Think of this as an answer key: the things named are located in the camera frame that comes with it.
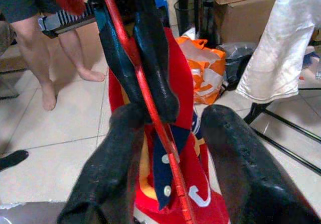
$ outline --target red rod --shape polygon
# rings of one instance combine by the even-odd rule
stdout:
[[[168,156],[174,177],[174,183],[176,186],[176,191],[181,203],[183,216],[187,224],[196,224],[194,217],[192,204],[188,198],[187,188],[185,181],[179,167],[179,155],[176,149],[176,145],[173,139],[171,129],[168,124],[163,125],[156,106],[152,98],[151,91],[149,89],[146,76],[142,68],[142,61],[140,58],[139,50],[134,38],[129,38],[125,30],[121,15],[118,11],[116,2],[114,0],[105,0],[108,11],[111,15],[112,21],[115,25],[115,29],[122,44],[126,54],[128,55],[130,61],[135,67],[136,76],[138,79],[138,84],[140,86],[143,98],[145,100],[148,112],[150,114],[153,125],[156,132],[162,142]]]

